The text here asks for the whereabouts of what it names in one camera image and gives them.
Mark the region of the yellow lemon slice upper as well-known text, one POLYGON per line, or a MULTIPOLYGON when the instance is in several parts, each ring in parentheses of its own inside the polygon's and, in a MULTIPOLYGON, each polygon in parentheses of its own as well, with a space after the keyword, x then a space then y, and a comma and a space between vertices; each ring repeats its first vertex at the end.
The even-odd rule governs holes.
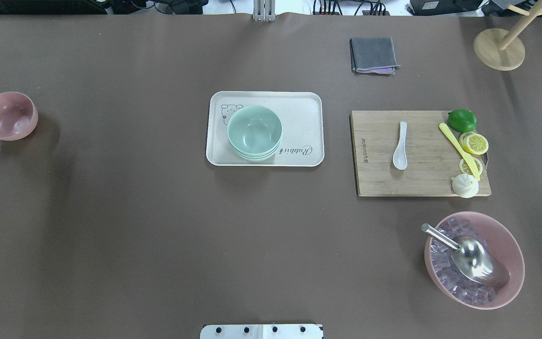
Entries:
POLYGON ((459 144, 467 153, 480 156, 488 152, 488 140, 481 134, 476 132, 464 132, 460 135, 459 144))

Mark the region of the large pink ice bowl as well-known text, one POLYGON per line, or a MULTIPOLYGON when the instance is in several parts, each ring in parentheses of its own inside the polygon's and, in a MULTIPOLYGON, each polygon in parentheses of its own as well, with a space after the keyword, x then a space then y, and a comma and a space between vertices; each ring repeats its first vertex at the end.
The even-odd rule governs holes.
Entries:
POLYGON ((458 272, 445 245, 428 237, 424 245, 426 271, 445 296, 479 310, 504 307, 518 296, 525 280, 524 257, 513 234, 502 223, 479 212, 462 211, 444 217, 435 229, 449 238, 461 234, 477 237, 488 253, 510 273, 510 279, 503 287, 482 287, 458 272))

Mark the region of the metal ice scoop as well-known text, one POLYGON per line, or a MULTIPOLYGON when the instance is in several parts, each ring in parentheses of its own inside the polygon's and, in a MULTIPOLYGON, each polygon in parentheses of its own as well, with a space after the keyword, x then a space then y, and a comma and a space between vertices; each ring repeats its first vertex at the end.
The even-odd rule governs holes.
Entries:
POLYGON ((471 281, 493 288, 503 287, 509 282, 509 270, 473 236, 465 234, 451 239, 428 223, 420 229, 450 249, 454 264, 471 281))

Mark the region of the small pink bowl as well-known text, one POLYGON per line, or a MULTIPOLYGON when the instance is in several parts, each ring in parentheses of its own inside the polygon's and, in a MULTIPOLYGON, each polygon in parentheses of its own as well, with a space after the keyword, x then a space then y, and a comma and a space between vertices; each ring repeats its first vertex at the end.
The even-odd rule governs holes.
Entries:
POLYGON ((0 94, 0 140, 17 141, 36 128, 38 111, 32 100, 19 92, 0 94))

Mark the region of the green toy lime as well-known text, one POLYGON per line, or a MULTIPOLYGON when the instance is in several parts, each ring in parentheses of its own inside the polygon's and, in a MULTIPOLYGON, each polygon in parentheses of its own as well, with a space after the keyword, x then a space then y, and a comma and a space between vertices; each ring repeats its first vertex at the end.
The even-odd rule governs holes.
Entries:
POLYGON ((477 127, 477 119, 471 110, 457 109, 448 113, 447 122, 455 131, 465 133, 474 131, 477 127))

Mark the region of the green bowl stack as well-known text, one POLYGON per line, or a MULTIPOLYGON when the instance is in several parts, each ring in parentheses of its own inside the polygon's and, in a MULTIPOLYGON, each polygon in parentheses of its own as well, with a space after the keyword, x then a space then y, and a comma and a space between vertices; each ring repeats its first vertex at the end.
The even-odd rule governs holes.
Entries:
POLYGON ((283 124, 267 107, 243 107, 230 118, 228 140, 240 157, 248 161, 264 161, 278 150, 283 138, 283 124))

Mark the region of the folded grey cloth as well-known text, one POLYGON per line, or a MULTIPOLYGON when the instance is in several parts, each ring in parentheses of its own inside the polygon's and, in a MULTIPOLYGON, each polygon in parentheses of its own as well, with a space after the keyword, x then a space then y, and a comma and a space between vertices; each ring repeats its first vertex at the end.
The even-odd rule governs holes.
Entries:
POLYGON ((355 73, 390 75, 400 67, 391 37, 353 37, 349 47, 355 73))

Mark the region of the yellow lemon slice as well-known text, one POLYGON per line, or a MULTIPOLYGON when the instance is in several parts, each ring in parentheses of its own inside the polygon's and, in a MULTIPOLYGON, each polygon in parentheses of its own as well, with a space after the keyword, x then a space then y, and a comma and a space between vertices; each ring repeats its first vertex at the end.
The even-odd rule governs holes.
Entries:
POLYGON ((460 135, 459 144, 467 153, 480 156, 488 152, 488 140, 481 134, 476 132, 464 132, 460 135))
MULTIPOLYGON (((476 164, 476 168, 478 170, 479 175, 482 175, 482 173, 484 172, 484 165, 482 161, 480 161, 477 157, 473 157, 473 161, 476 164)), ((473 172, 471 171, 468 163, 464 159, 461 159, 459 161, 459 170, 464 174, 473 176, 473 172)))

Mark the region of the yellow lemon slice lower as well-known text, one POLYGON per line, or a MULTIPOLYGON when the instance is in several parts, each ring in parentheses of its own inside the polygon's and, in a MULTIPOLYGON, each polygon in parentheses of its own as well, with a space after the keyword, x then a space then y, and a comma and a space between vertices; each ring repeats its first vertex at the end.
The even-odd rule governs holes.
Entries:
MULTIPOLYGON (((473 157, 473 161, 476 164, 476 168, 478 170, 479 175, 482 175, 482 173, 484 172, 484 165, 482 161, 480 161, 477 157, 473 157)), ((473 172, 471 171, 468 163, 464 159, 461 159, 459 161, 459 170, 464 174, 473 176, 473 172)))

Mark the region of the yellow plastic knife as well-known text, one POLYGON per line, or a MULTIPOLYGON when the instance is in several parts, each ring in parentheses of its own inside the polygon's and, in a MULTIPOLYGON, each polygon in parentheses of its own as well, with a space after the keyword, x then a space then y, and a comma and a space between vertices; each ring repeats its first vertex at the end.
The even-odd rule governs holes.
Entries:
POLYGON ((438 125, 440 131, 445 135, 445 137, 450 141, 454 146, 457 152, 460 154, 461 158, 467 163, 469 169, 471 170, 472 175, 476 180, 480 180, 479 168, 475 163, 474 158, 467 152, 464 151, 458 140, 454 137, 454 134, 451 132, 451 129, 447 126, 446 123, 440 123, 438 125))

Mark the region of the bamboo cutting board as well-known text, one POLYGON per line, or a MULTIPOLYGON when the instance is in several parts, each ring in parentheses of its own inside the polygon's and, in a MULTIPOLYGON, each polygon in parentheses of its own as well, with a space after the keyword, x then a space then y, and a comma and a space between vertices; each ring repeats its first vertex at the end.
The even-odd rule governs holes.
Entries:
POLYGON ((453 197, 460 154, 439 129, 445 110, 353 110, 350 115, 357 193, 361 197, 453 197), (408 165, 393 153, 405 122, 408 165))

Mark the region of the wooden mug tree stand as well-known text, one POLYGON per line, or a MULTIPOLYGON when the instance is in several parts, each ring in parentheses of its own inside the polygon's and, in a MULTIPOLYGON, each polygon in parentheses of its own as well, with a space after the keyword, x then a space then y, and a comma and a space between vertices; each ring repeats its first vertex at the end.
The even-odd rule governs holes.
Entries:
POLYGON ((525 47, 518 35, 538 16, 542 15, 542 0, 538 0, 529 10, 507 5, 522 18, 509 31, 499 28, 480 32, 473 41, 476 56, 485 65, 499 71, 518 68, 525 59, 525 47))

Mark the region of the cream rabbit tray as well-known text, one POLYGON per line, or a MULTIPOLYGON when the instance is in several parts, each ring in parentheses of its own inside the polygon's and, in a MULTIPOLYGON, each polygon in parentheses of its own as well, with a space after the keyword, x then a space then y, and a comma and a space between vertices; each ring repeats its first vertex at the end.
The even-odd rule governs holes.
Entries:
POLYGON ((316 167, 325 157, 322 101, 312 92, 219 91, 209 102, 205 156, 219 167, 316 167), (252 105, 273 110, 283 125, 277 152, 264 161, 239 157, 227 138, 233 114, 252 105))

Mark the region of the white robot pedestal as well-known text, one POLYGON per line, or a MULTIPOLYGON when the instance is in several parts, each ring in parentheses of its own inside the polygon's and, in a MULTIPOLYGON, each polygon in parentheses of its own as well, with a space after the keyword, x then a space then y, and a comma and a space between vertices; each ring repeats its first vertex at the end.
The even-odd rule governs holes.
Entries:
POLYGON ((200 339, 323 339, 321 324, 211 324, 202 328, 200 339))

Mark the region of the white ceramic spoon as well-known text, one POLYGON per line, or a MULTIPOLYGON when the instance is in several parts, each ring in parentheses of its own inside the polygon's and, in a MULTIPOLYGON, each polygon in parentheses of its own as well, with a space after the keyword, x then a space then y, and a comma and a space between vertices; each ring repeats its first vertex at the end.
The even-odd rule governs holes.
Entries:
POLYGON ((398 143, 393 153, 393 165, 396 169, 404 171, 408 167, 408 159, 406 154, 408 124, 404 121, 399 122, 399 137, 398 143))

